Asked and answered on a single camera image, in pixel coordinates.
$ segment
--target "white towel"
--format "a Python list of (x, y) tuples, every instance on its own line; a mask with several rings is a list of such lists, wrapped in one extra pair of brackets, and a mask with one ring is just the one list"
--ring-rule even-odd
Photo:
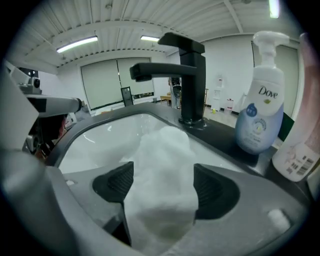
[(131, 160), (134, 179), (124, 200), (131, 245), (157, 256), (193, 226), (198, 209), (195, 154), (187, 134), (168, 126), (142, 136)]

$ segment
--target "faucet body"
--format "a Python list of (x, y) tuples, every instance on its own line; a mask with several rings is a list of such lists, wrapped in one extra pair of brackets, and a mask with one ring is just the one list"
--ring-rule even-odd
[(206, 58), (201, 54), (205, 46), (189, 38), (166, 33), (160, 45), (179, 47), (180, 65), (170, 63), (137, 63), (130, 68), (132, 79), (137, 82), (159, 77), (181, 77), (180, 122), (195, 125), (203, 119), (206, 90)]

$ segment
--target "dove soap bottle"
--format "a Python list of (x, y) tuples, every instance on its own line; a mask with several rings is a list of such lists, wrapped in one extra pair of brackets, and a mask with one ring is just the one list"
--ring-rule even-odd
[(276, 67), (276, 47), (289, 43), (285, 34), (260, 31), (253, 36), (262, 56), (261, 65), (253, 69), (253, 79), (243, 109), (235, 125), (235, 141), (249, 154), (268, 149), (278, 136), (285, 99), (285, 76)]

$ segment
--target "ceiling light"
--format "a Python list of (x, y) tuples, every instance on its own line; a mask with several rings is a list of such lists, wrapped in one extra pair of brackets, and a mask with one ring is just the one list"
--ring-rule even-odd
[(72, 42), (72, 43), (69, 43), (65, 46), (62, 46), (58, 49), (56, 49), (56, 51), (58, 53), (63, 53), (69, 49), (72, 49), (74, 47), (77, 47), (77, 46), (81, 46), (81, 45), (84, 45), (84, 44), (87, 44), (87, 43), (91, 43), (91, 42), (95, 42), (95, 41), (98, 41), (98, 37), (95, 35), (95, 36), (91, 36), (91, 37), (87, 37), (87, 38), (84, 38), (84, 39), (81, 39), (81, 40), (78, 40), (78, 41), (75, 41), (75, 42)]
[(158, 42), (158, 41), (159, 41), (159, 39), (160, 39), (159, 37), (146, 36), (146, 35), (141, 36), (141, 40), (147, 40), (147, 41)]
[(279, 0), (269, 0), (270, 18), (279, 18)]

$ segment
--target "ceiling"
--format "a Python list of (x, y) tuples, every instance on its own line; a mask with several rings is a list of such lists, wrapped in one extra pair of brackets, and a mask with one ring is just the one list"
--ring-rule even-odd
[[(283, 32), (298, 39), (301, 29), (282, 8), (270, 18), (268, 0), (49, 0), (21, 27), (7, 59), (16, 66), (57, 73), (59, 67), (112, 51), (157, 51), (175, 48), (140, 40), (174, 32), (204, 42), (217, 37)], [(98, 36), (98, 41), (64, 53), (56, 48)]]

